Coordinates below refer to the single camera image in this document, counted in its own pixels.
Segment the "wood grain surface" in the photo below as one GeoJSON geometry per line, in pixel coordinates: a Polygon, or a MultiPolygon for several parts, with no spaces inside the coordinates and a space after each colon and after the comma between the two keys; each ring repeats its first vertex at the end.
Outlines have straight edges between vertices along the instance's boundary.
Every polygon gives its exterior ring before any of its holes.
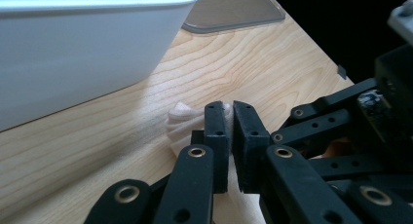
{"type": "Polygon", "coordinates": [[[0,132],[0,223],[83,223],[113,183],[154,183],[175,157],[168,111],[244,101],[269,132],[293,106],[352,84],[289,16],[207,35],[180,30],[146,80],[0,132]]]}

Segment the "white bin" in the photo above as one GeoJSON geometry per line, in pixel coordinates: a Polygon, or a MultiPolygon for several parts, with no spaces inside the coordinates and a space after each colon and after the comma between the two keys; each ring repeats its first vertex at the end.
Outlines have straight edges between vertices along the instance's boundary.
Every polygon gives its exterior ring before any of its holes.
{"type": "Polygon", "coordinates": [[[135,84],[197,0],[0,0],[0,131],[135,84]]]}

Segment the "brass grommet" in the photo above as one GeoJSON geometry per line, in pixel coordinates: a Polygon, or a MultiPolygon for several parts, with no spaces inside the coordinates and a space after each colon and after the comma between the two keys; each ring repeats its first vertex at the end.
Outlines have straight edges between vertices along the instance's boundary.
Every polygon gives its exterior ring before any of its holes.
{"type": "Polygon", "coordinates": [[[294,111],[294,114],[295,114],[296,116],[302,116],[302,115],[304,114],[304,111],[303,111],[302,109],[296,109],[296,110],[294,111]]]}
{"type": "Polygon", "coordinates": [[[115,193],[115,200],[120,204],[127,204],[133,202],[139,196],[139,188],[136,186],[125,185],[120,187],[115,193]],[[127,196],[122,196],[121,194],[127,190],[130,190],[131,193],[127,196]]]}
{"type": "Polygon", "coordinates": [[[192,148],[188,151],[189,156],[194,158],[201,158],[206,154],[206,150],[202,148],[192,148]]]}
{"type": "Polygon", "coordinates": [[[292,157],[292,152],[289,151],[288,149],[284,149],[284,148],[276,148],[274,150],[274,153],[282,158],[291,158],[292,157]]]}
{"type": "Polygon", "coordinates": [[[276,134],[276,135],[274,135],[273,139],[274,139],[274,141],[276,141],[276,142],[282,141],[282,134],[276,134]]]}
{"type": "Polygon", "coordinates": [[[360,193],[371,203],[380,206],[389,206],[392,205],[392,198],[389,197],[386,193],[380,191],[379,189],[372,186],[360,186],[360,193]]]}

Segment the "container rim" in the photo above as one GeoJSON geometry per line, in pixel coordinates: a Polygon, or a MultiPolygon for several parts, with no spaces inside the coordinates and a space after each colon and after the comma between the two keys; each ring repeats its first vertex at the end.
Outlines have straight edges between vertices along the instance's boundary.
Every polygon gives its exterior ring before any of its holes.
{"type": "Polygon", "coordinates": [[[198,0],[0,0],[0,13],[186,5],[198,0]]]}

